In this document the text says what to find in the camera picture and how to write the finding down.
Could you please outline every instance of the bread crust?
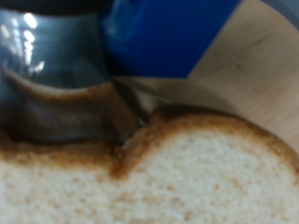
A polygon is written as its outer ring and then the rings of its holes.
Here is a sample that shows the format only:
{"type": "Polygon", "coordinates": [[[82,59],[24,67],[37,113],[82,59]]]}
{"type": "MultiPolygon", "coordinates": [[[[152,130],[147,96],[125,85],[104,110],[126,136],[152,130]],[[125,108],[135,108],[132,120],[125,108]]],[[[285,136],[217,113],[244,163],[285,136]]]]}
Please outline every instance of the bread crust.
{"type": "Polygon", "coordinates": [[[299,176],[298,155],[277,136],[237,116],[190,105],[157,109],[149,124],[123,146],[102,140],[60,145],[16,143],[1,131],[0,161],[22,166],[42,164],[50,169],[107,169],[111,178],[124,180],[149,155],[159,156],[167,139],[207,130],[258,143],[299,176]]]}

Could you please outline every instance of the blue plastic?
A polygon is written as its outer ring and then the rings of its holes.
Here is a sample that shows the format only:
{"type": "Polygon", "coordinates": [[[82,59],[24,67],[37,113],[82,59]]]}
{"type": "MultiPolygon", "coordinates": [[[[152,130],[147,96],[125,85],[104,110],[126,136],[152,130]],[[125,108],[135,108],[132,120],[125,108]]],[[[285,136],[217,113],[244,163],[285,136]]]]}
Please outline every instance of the blue plastic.
{"type": "Polygon", "coordinates": [[[185,78],[240,0],[115,0],[101,20],[112,75],[185,78]]]}

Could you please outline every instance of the white bread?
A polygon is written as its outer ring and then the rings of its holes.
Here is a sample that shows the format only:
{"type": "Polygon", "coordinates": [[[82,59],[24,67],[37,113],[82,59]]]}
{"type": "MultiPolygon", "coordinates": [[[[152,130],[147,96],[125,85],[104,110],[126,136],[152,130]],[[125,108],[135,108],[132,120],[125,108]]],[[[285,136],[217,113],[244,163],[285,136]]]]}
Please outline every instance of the white bread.
{"type": "Polygon", "coordinates": [[[299,159],[234,116],[169,105],[124,146],[1,133],[0,223],[299,223],[299,159]]]}

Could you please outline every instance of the cutting board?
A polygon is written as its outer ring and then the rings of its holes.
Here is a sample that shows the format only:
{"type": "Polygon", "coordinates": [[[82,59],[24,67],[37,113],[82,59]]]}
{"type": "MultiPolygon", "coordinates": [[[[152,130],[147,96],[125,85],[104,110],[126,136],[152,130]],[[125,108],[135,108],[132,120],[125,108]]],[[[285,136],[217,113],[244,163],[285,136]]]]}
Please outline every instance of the cutting board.
{"type": "Polygon", "coordinates": [[[241,3],[188,79],[137,80],[251,120],[299,152],[299,32],[258,0],[241,3]]]}

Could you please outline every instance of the bread crumb texture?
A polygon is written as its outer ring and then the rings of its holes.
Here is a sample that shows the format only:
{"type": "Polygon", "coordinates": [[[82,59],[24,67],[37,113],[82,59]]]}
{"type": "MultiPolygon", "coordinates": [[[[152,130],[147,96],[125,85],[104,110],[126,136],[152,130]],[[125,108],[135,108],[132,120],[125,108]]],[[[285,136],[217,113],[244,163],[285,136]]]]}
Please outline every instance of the bread crumb texture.
{"type": "Polygon", "coordinates": [[[1,133],[0,223],[297,224],[298,156],[243,119],[188,108],[155,112],[122,147],[1,133]]]}

